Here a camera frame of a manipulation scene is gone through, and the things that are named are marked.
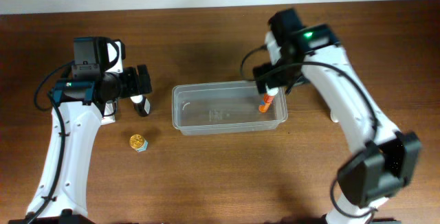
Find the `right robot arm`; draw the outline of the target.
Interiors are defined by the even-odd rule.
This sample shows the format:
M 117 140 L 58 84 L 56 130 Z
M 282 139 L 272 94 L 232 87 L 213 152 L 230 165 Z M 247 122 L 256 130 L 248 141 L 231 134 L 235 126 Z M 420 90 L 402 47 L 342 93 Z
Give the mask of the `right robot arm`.
M 310 82 L 344 132 L 352 153 L 330 188 L 333 209 L 321 223 L 378 223 L 381 205 L 410 184 L 421 150 L 414 132 L 403 133 L 377 106 L 352 68 L 346 50 L 327 24 L 303 25 L 295 9 L 268 21 L 263 49 L 270 61 L 252 70 L 252 81 L 266 96 Z

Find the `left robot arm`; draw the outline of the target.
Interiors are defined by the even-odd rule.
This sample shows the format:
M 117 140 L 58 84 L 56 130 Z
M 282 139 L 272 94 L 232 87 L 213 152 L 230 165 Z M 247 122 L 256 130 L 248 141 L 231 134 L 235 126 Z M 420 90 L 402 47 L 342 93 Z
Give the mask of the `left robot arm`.
M 21 223 L 88 223 L 87 178 L 99 128 L 115 122 L 128 98 L 141 117 L 151 112 L 146 65 L 123 67 L 125 45 L 102 36 L 74 39 L 74 59 L 47 96 L 52 132 L 38 188 Z

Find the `white spray bottle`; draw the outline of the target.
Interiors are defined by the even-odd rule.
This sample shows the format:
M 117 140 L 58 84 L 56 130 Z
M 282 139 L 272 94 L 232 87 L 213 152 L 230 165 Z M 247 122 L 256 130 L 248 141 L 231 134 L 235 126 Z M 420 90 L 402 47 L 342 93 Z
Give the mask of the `white spray bottle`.
M 339 119 L 336 117 L 336 115 L 335 115 L 335 113 L 333 111 L 330 111 L 330 118 L 331 118 L 331 121 L 334 122 L 334 123 L 338 123 L 339 122 Z

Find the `orange tablet tube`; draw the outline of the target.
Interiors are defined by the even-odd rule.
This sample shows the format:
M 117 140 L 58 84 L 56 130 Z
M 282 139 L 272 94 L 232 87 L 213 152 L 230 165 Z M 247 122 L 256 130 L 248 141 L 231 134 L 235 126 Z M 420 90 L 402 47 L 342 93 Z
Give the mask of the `orange tablet tube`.
M 269 110 L 269 108 L 270 108 L 270 106 L 271 106 L 271 104 L 272 104 L 272 102 L 273 102 L 273 100 L 274 100 L 276 95 L 277 95 L 277 93 L 269 93 L 269 92 L 265 93 L 264 96 L 263 96 L 263 100 L 262 100 L 262 102 L 260 103 L 260 105 L 258 107 L 258 110 L 261 113 L 268 112 L 268 110 Z

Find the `white Panadol box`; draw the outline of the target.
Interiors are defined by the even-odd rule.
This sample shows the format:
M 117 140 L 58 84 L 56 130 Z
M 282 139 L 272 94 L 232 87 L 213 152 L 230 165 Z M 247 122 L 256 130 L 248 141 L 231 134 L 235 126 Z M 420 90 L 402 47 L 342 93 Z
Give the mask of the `white Panadol box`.
M 116 111 L 118 109 L 117 102 L 108 102 L 105 105 L 104 115 L 101 120 L 101 125 L 112 124 L 116 121 Z

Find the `small jar gold lid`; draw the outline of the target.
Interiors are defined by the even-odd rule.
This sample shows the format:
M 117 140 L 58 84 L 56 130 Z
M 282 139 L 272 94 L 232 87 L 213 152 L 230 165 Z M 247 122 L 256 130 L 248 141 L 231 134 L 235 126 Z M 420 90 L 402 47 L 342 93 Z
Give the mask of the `small jar gold lid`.
M 145 140 L 143 136 L 136 134 L 130 137 L 129 145 L 136 152 L 140 153 L 147 149 L 148 142 Z

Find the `dark bottle white cap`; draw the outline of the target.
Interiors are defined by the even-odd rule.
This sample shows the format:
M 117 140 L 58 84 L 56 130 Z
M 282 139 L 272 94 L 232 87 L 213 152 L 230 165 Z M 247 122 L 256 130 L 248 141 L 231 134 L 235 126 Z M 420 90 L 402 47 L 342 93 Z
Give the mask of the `dark bottle white cap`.
M 140 117 L 146 117 L 149 115 L 151 110 L 151 104 L 148 99 L 143 95 L 132 96 L 130 97 L 133 108 L 137 112 Z

